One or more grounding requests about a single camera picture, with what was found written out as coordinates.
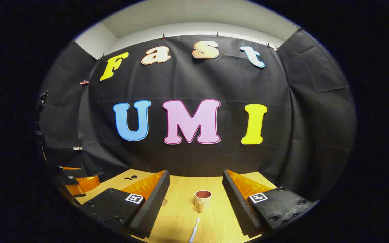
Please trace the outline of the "beige cup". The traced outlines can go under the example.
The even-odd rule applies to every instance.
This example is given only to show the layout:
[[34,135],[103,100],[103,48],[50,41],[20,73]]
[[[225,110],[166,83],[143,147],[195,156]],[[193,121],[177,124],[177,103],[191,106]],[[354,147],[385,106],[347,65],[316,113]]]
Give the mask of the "beige cup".
[[202,213],[211,204],[212,193],[207,190],[199,190],[195,193],[193,203],[199,213]]

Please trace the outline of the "wooden desktop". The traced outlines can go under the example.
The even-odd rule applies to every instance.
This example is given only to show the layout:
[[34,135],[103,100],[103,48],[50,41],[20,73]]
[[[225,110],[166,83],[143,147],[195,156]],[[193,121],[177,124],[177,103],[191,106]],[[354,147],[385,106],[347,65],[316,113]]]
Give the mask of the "wooden desktop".
[[[167,204],[161,206],[148,243],[188,243],[199,218],[193,243],[244,243],[253,237],[244,235],[222,185],[217,177],[170,176],[165,196]],[[212,193],[210,206],[199,213],[194,205],[195,193]]]

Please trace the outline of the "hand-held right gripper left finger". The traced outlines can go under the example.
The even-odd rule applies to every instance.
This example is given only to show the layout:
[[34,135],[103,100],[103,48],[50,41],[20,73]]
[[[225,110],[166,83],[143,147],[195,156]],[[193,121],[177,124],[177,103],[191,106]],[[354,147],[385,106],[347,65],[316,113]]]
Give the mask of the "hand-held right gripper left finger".
[[105,189],[80,209],[113,231],[148,238],[169,185],[169,172],[164,170],[122,190]]

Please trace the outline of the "dark stand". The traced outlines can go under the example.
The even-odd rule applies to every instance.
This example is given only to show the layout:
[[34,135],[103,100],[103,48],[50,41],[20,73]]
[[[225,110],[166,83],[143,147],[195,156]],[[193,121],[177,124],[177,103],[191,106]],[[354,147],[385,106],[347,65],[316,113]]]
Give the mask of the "dark stand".
[[44,106],[46,103],[46,100],[48,98],[49,91],[46,90],[45,92],[41,93],[38,96],[37,99],[37,105],[35,108],[35,114],[34,114],[34,135],[35,135],[35,141],[37,143],[37,147],[39,149],[39,154],[42,156],[42,159],[46,161],[46,155],[44,151],[44,143],[45,138],[42,134],[41,127],[40,127],[40,118],[42,115],[42,112],[44,111]]

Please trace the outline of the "light blue toothbrush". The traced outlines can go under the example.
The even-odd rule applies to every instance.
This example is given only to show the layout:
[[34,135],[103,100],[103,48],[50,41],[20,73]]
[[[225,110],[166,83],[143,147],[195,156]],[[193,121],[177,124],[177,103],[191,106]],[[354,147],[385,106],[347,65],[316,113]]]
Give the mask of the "light blue toothbrush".
[[189,238],[188,243],[193,243],[193,242],[194,242],[195,237],[196,237],[196,232],[197,232],[197,229],[198,229],[198,224],[199,224],[200,220],[201,220],[200,217],[198,217],[198,218],[196,219],[196,224],[195,224],[195,226],[193,227],[193,231],[192,231],[192,233],[191,233],[191,235],[190,235],[190,238]]

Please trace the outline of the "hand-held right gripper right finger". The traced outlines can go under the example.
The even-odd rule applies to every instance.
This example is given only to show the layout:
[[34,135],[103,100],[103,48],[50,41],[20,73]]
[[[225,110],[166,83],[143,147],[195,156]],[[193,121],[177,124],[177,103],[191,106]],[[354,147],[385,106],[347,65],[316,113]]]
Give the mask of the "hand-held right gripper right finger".
[[309,212],[315,202],[280,186],[274,189],[223,171],[222,184],[244,235],[274,235]]

